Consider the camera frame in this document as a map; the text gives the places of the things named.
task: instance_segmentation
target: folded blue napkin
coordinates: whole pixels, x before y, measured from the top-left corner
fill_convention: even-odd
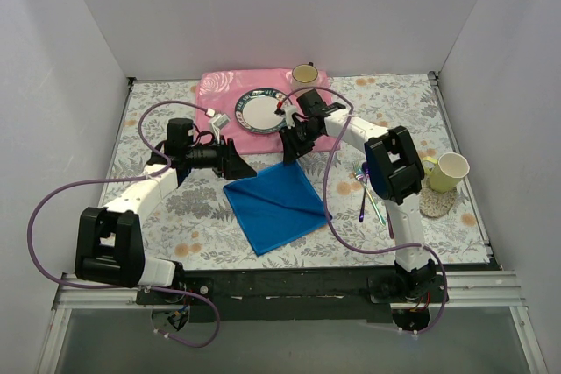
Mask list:
[[[322,201],[297,162],[233,181],[224,192],[258,256],[327,223]]]

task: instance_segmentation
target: white backdrop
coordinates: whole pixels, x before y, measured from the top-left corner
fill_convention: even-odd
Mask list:
[[[515,269],[551,373],[561,372],[561,0],[479,0],[443,93],[491,245]]]
[[[440,70],[476,0],[85,0],[127,76]]]
[[[34,372],[57,285],[25,242],[39,200],[104,176],[126,79],[82,0],[0,0],[0,361]],[[36,248],[49,271],[73,271],[80,213],[101,187],[65,192],[39,214]]]

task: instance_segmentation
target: round coaster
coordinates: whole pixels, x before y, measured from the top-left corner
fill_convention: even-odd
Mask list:
[[[423,215],[429,218],[439,218],[452,209],[458,195],[458,190],[455,187],[450,192],[438,193],[429,187],[426,178],[423,179],[422,186],[419,210]]]

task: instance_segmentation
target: white plate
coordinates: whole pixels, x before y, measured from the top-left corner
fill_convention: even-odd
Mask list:
[[[279,131],[285,125],[284,118],[277,116],[279,101],[286,97],[272,88],[259,88],[239,97],[236,103],[236,120],[252,133],[267,135]]]

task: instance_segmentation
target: white arm segment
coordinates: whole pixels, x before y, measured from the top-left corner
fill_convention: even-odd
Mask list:
[[[348,116],[348,109],[338,109],[337,111],[331,113],[328,117],[325,117],[324,122],[325,130],[327,130],[327,136],[333,136],[334,138],[339,136]],[[386,133],[387,129],[385,127],[368,123],[362,118],[353,117],[341,140],[364,153],[365,142],[367,142],[368,139],[379,138]]]
[[[160,164],[145,166],[143,173],[154,173],[162,168],[164,166]],[[176,188],[177,172],[170,168],[158,177],[132,184],[123,194],[103,207],[113,212],[131,210],[138,215],[142,227],[156,206]],[[144,270],[138,284],[141,286],[169,286],[174,279],[174,271],[175,265],[173,262],[145,256]]]
[[[155,173],[164,167],[161,164],[145,166],[143,174]],[[119,197],[103,207],[113,212],[131,210],[138,215],[142,226],[162,199],[176,188],[177,172],[170,168],[158,177],[137,181],[130,185]]]
[[[338,109],[325,118],[325,129],[329,136],[336,138],[341,133],[349,116],[348,109]],[[365,142],[370,138],[379,138],[387,133],[387,128],[368,123],[359,117],[353,117],[347,126],[342,140],[361,152],[365,152]],[[396,245],[406,243],[424,244],[423,225],[419,213],[419,195],[411,194],[401,205],[394,201],[384,201],[391,222]],[[409,247],[395,252],[395,261],[407,272],[424,267],[430,254],[423,249]]]

